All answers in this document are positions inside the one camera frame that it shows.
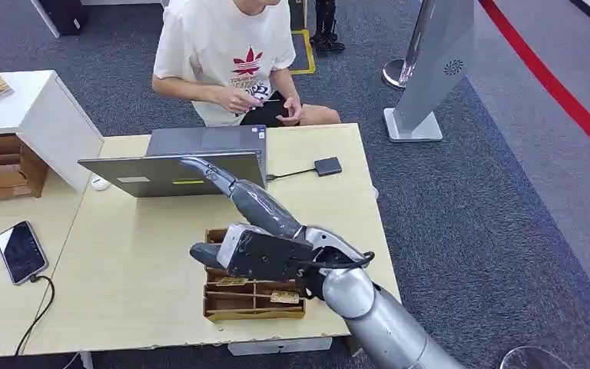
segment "robotic hand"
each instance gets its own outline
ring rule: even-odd
[[[230,276],[260,275],[276,281],[298,278],[310,291],[309,298],[324,300],[344,319],[379,368],[463,369],[388,291],[370,280],[363,268],[374,253],[362,254],[322,227],[301,225],[264,189],[202,158],[185,157],[181,164],[201,171],[232,200],[253,225],[250,228],[272,238],[271,248],[227,239],[223,243],[227,249],[219,244],[195,244],[191,249],[194,258],[227,269]],[[276,245],[283,247],[275,250]]]

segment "wooden compartment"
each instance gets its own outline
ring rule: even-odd
[[[41,196],[48,166],[16,135],[0,135],[0,198]]]
[[[225,229],[205,232],[209,243],[221,243]],[[204,285],[203,314],[210,321],[238,319],[268,319],[277,317],[302,318],[306,313],[306,299],[297,303],[271,302],[273,291],[300,293],[295,281],[256,281],[231,278],[221,269],[205,268],[207,282]]]

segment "computer mouse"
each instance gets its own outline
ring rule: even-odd
[[[96,191],[103,191],[107,190],[111,186],[111,183],[106,181],[100,175],[95,175],[91,178],[91,186],[95,188]]]

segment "gray laptop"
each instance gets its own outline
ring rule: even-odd
[[[220,152],[194,155],[264,187],[257,154]],[[183,155],[85,159],[78,163],[136,198],[220,194],[198,170],[180,165]]]
[[[254,152],[266,175],[266,126],[162,128],[152,131],[146,156]]]

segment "light wood tabletop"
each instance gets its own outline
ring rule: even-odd
[[[143,156],[149,139],[106,138],[101,157]],[[268,190],[301,223],[322,225],[361,251],[374,251],[368,273],[399,297],[357,125],[267,132],[271,174],[312,168],[314,160],[332,156],[341,174],[306,173],[271,182]],[[203,317],[205,273],[189,247],[204,241],[206,229],[235,221],[243,219],[222,195],[136,199],[115,186],[88,188],[53,274],[54,306],[25,354],[347,335],[343,321],[317,300],[307,302],[301,320],[212,323]]]
[[[65,245],[78,212],[82,193],[76,192],[53,171],[40,198],[0,201],[0,233],[20,221],[30,221],[48,259],[50,275]],[[17,343],[35,318],[46,291],[46,282],[15,286],[0,254],[0,356],[15,353]]]

